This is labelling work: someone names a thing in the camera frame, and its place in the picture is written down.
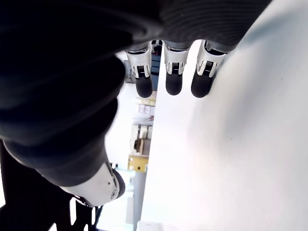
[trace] black fingertip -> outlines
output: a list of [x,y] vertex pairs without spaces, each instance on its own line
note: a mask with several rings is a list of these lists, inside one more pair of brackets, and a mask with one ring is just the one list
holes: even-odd
[[170,95],[178,95],[182,90],[183,76],[166,74],[166,90]]
[[148,78],[145,77],[136,78],[136,88],[137,88],[137,93],[140,97],[142,98],[150,97],[153,92],[153,84],[151,76],[149,76]]
[[214,77],[210,78],[206,75],[198,75],[197,72],[194,73],[192,79],[192,94],[196,98],[203,98],[205,97],[211,90],[212,83]]

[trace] robotic hand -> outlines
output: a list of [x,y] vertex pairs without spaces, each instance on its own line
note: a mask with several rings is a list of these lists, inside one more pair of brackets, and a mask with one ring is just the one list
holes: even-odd
[[148,97],[149,41],[163,40],[166,89],[177,95],[190,46],[203,39],[192,93],[204,97],[270,0],[154,0],[146,11],[145,2],[0,4],[0,136],[19,163],[88,206],[125,191],[104,143],[125,76],[114,54],[126,51],[138,94]]

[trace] white wall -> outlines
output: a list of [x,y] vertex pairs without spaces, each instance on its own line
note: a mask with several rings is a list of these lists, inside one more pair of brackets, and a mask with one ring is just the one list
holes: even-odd
[[120,51],[116,54],[116,57],[121,60],[122,62],[124,62],[124,60],[128,60],[127,55],[125,53],[125,51]]
[[111,128],[105,137],[108,159],[119,167],[127,168],[130,153],[130,137],[133,118],[136,114],[136,85],[125,83],[118,96],[118,110]]
[[275,0],[221,67],[210,95],[156,102],[144,221],[194,231],[308,227],[308,7]]

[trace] white table surface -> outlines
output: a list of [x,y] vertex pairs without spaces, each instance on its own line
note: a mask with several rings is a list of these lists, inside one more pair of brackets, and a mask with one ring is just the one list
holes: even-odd
[[162,57],[143,221],[196,231],[308,229],[308,7],[275,0],[208,96],[178,96]]

